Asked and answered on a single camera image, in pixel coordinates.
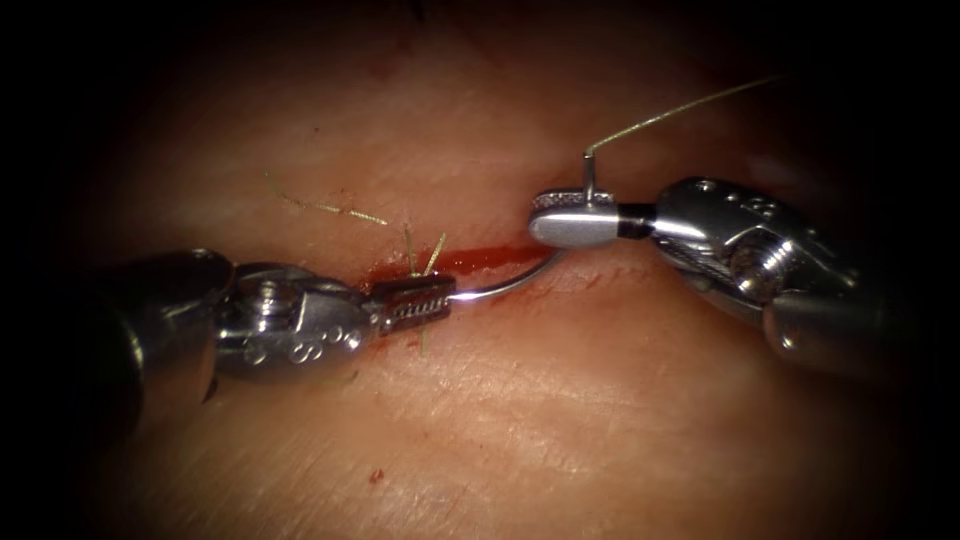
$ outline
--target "red blood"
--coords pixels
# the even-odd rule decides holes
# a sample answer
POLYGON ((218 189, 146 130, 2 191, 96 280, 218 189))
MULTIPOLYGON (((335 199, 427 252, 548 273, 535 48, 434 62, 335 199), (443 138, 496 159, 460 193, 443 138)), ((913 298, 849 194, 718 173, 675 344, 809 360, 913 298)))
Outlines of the red blood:
MULTIPOLYGON (((434 269, 441 273, 467 276, 478 270, 492 270, 508 265, 533 265, 552 252, 545 246, 524 247, 486 247, 463 249, 459 251, 440 252, 440 257, 434 264, 434 269)), ((417 254, 417 261, 426 264, 432 252, 424 250, 417 254)), ((370 285, 378 281, 399 279, 410 273, 410 263, 402 261, 394 264, 376 265, 360 280, 361 289, 369 289, 370 285)))

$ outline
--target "wound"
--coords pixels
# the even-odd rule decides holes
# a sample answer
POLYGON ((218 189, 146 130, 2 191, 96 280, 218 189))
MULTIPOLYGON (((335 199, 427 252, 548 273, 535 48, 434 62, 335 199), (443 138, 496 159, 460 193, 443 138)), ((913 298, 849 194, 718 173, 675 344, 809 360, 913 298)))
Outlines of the wound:
MULTIPOLYGON (((434 270, 458 278, 490 273, 490 283, 492 283, 498 278, 509 277, 508 274, 510 273, 523 272, 552 252, 553 248, 547 246, 498 246, 445 251, 437 258, 434 270)), ((430 257, 430 254, 430 250, 423 250, 417 255, 417 260, 425 260, 430 257)), ((360 280, 359 288, 369 290, 373 283, 405 278, 409 273, 410 264, 407 261, 378 264, 371 268, 360 280)))

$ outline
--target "blood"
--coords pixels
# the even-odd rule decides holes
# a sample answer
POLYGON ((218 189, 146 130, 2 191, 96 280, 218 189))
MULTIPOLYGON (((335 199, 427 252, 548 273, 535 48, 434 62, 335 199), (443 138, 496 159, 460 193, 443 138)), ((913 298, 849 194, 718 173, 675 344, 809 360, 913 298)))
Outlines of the blood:
MULTIPOLYGON (((523 247, 484 247, 441 252, 434 264, 440 273, 468 276, 478 271, 494 270, 506 266, 521 267, 533 265, 549 255, 552 249, 546 246, 523 247)), ((417 255, 417 261, 424 264, 431 252, 424 250, 417 255)), ((359 287, 369 290, 370 285, 378 281, 387 281, 406 277, 410 273, 410 263, 399 261, 392 264, 378 264, 360 280, 359 287)))

